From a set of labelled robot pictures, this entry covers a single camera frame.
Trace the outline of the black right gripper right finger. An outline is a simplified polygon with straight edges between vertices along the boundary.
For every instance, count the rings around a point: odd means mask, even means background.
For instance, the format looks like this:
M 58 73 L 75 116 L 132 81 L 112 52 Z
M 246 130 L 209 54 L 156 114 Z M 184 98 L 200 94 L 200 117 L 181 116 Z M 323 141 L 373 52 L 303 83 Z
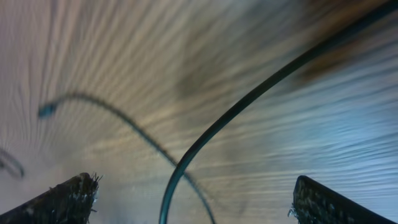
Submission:
M 299 224 L 396 224 L 305 175 L 297 178 L 288 215 Z

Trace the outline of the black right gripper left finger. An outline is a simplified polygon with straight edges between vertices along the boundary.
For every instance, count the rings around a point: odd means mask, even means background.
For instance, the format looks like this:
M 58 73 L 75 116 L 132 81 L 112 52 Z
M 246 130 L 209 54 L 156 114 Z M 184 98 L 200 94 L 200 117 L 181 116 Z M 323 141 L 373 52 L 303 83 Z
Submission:
M 84 172 L 1 215 L 1 224 L 87 224 L 99 180 Z

